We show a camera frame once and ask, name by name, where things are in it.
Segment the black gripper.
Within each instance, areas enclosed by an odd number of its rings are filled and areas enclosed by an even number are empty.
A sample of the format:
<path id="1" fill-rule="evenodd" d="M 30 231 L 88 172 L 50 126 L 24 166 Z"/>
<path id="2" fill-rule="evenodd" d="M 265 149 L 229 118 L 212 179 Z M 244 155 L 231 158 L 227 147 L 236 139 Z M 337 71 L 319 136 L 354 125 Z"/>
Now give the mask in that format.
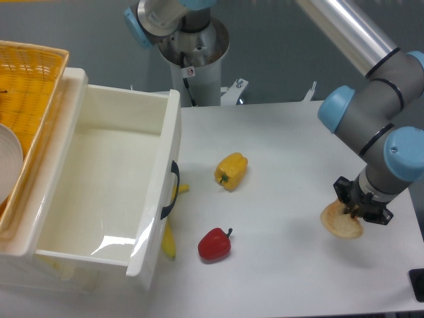
<path id="1" fill-rule="evenodd" d="M 377 225 L 387 225 L 393 219 L 394 215 L 387 209 L 386 203 L 375 201 L 371 192 L 364 193 L 357 180 L 350 181 L 340 176 L 333 187 L 346 212 L 356 212 L 364 221 Z"/>

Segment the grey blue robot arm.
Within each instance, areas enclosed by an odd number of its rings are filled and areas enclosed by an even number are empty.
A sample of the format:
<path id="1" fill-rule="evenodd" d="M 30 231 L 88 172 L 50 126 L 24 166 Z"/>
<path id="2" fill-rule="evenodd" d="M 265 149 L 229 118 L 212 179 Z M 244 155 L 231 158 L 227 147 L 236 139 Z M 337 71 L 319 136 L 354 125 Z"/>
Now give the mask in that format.
<path id="1" fill-rule="evenodd" d="M 362 158 L 355 180 L 334 183 L 344 213 L 387 225 L 388 204 L 423 177 L 423 131 L 392 120 L 423 96 L 423 54 L 404 53 L 352 1 L 299 1 L 299 7 L 368 80 L 360 92 L 342 86 L 322 102 L 319 120 Z M 225 26 L 211 16 L 212 1 L 139 1 L 126 24 L 143 48 L 159 47 L 182 105 L 229 106 L 245 83 L 221 89 L 221 60 L 229 48 Z"/>

